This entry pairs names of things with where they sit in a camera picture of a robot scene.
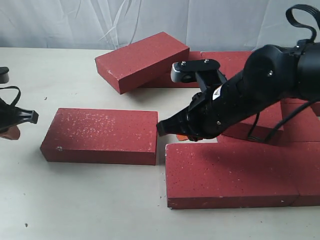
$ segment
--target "screw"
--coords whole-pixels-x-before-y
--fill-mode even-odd
[[[268,72],[268,77],[271,77],[273,74],[274,74],[274,71],[270,70],[270,71]]]

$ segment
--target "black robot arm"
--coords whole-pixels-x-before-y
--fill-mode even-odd
[[[257,49],[243,70],[229,80],[213,59],[174,63],[172,80],[197,81],[201,92],[193,96],[189,106],[157,124],[159,135],[184,135],[191,141],[212,139],[253,115],[257,115],[257,124],[259,113],[283,98],[307,100],[262,139],[267,142],[285,122],[320,101],[320,43],[314,42],[317,32],[311,26],[298,23],[292,15],[293,9],[311,14],[320,28],[320,12],[316,8],[304,4],[289,8],[286,11],[289,23],[310,29],[311,38],[299,40],[291,48],[265,45]]]

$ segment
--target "table surface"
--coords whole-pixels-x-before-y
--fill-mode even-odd
[[[198,89],[139,88],[119,95],[97,73],[107,50],[0,48],[9,85],[38,124],[20,125],[18,141],[0,139],[1,240],[320,239],[320,207],[171,210],[164,148],[158,165],[48,163],[40,145],[58,108],[158,111],[160,120],[186,105]],[[10,101],[14,90],[2,90]]]

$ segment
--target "white curtain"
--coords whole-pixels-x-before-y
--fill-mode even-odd
[[[310,36],[287,22],[294,4],[320,9],[319,0],[0,0],[0,47],[114,50],[162,31],[192,51],[293,46]]]

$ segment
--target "label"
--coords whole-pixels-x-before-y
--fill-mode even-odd
[[[214,90],[213,95],[212,95],[212,100],[215,100],[218,97],[220,97],[221,87],[222,87],[222,85],[220,85],[216,90]]]

